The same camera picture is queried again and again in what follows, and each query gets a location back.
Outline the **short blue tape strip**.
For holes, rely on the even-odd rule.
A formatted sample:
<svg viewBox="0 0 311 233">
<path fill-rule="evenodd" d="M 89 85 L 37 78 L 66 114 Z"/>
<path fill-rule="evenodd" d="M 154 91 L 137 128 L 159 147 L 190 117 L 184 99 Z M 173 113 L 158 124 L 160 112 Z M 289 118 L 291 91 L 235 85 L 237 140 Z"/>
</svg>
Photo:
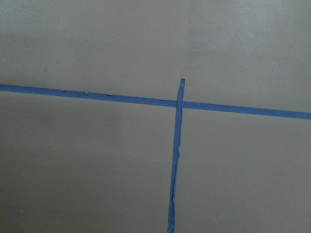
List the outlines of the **short blue tape strip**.
<svg viewBox="0 0 311 233">
<path fill-rule="evenodd" d="M 168 207 L 168 226 L 167 232 L 175 232 L 175 186 L 177 180 L 177 168 L 180 157 L 179 147 L 181 143 L 181 127 L 182 127 L 182 103 L 185 90 L 185 79 L 181 79 L 179 89 L 176 97 L 175 108 L 175 122 L 174 122 L 174 137 L 173 137 L 173 154 L 172 154 L 172 170 L 171 170 L 171 184 L 170 184 L 170 196 Z"/>
</svg>

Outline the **long blue tape strip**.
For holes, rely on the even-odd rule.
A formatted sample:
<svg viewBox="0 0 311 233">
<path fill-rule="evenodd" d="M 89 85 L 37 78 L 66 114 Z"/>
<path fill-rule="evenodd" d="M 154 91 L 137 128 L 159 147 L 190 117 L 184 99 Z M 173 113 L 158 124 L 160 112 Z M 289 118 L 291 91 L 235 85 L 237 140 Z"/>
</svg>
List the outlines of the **long blue tape strip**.
<svg viewBox="0 0 311 233">
<path fill-rule="evenodd" d="M 60 90 L 60 89 L 28 87 L 28 86 L 8 85 L 8 84 L 1 84 L 0 90 L 3 92 L 14 92 L 23 94 L 35 94 L 35 95 L 56 96 L 65 98 L 111 101 L 111 102 L 124 102 L 134 104 L 146 104 L 163 107 L 177 106 L 177 101 L 175 100 L 160 100 L 154 98 L 108 95 L 108 94 L 91 93 L 83 91 Z M 311 118 L 311 114 L 306 112 L 221 105 L 221 104 L 201 103 L 191 101 L 184 101 L 182 103 L 182 107 L 185 109 L 228 112 L 228 113 L 249 114 L 249 115 L 270 116 L 270 117 L 283 117 L 283 118 L 295 118 L 306 120 L 310 120 Z"/>
</svg>

